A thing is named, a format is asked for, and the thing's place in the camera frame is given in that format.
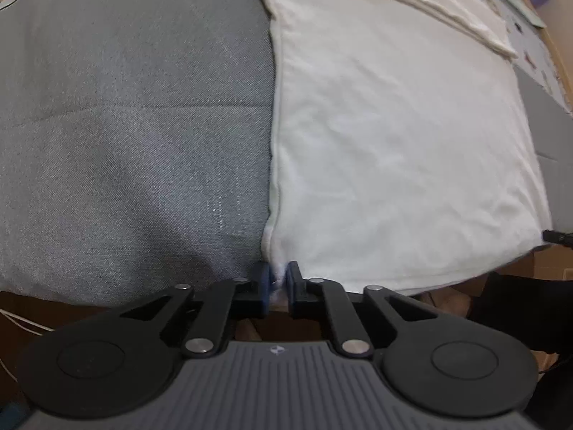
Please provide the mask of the white t-shirt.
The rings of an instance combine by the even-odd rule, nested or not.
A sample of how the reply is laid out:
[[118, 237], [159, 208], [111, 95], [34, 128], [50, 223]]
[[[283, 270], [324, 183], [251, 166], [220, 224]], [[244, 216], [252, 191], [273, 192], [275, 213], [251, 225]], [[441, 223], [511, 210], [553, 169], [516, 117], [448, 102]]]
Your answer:
[[505, 22], [482, 0], [262, 0], [276, 63], [262, 250], [349, 291], [506, 265], [550, 228]]

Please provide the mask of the grey patterned bed sheet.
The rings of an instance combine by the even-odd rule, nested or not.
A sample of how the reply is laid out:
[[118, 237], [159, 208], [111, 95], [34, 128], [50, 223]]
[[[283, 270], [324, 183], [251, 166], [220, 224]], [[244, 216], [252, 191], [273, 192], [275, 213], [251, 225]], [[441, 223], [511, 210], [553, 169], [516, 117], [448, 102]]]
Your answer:
[[[482, 1], [570, 231], [572, 108], [532, 26]], [[262, 0], [1, 0], [2, 289], [110, 307], [268, 262], [275, 78]]]

